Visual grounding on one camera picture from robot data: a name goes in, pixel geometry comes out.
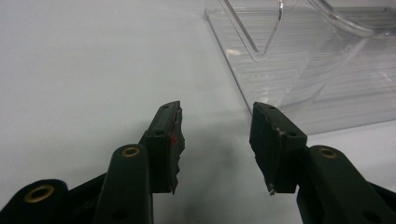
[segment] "white surface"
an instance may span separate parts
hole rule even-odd
[[[270,197],[248,144],[250,115],[204,2],[0,3],[0,207],[39,179],[71,189],[136,143],[180,100],[186,150],[155,223],[301,223],[295,195]],[[396,190],[396,122],[312,136]]]

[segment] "clear plastic tray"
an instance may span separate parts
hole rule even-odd
[[[396,119],[395,7],[208,0],[205,14],[250,111],[277,106],[311,134]]]

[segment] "white table surface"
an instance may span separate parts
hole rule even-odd
[[[176,195],[155,223],[302,223],[296,195],[270,197],[250,115],[204,18],[204,1],[0,2],[0,207],[57,178],[71,189],[137,143],[160,105],[183,108]],[[396,191],[396,122],[309,136]]]

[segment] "black plastic part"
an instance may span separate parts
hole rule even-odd
[[[376,191],[379,197],[381,197],[382,200],[384,200],[384,202],[388,205],[388,207],[392,209],[393,213],[396,214],[396,193],[388,189],[379,187],[378,185],[373,183],[370,183],[370,185],[373,187],[373,189]]]
[[[325,211],[323,223],[396,223],[393,211],[339,150],[311,147],[304,164]]]
[[[111,158],[93,224],[152,223],[149,154],[142,145],[117,149]]]
[[[66,184],[61,180],[39,180],[18,191],[0,213],[1,224],[60,223],[67,214]]]
[[[304,224],[323,223],[324,210],[314,189],[300,188],[297,204]]]
[[[92,223],[92,218],[102,186],[105,183],[105,178],[106,174],[99,175],[69,190],[69,199],[67,200],[66,206],[70,208],[70,215],[67,218],[67,223]]]
[[[140,140],[148,149],[152,193],[175,192],[178,161],[185,146],[181,121],[179,101],[162,105]]]
[[[278,109],[254,103],[249,142],[270,192],[295,192],[295,171],[306,140],[307,136]]]

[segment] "brass ring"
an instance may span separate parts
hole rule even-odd
[[[121,155],[123,157],[134,157],[135,155],[139,154],[139,152],[140,149],[138,147],[128,147],[121,152]]]
[[[334,159],[337,157],[337,154],[333,150],[328,149],[328,148],[320,148],[319,152],[322,156],[329,158],[329,159]]]
[[[55,188],[52,185],[41,185],[35,189],[32,189],[24,197],[27,203],[39,203],[48,198]]]

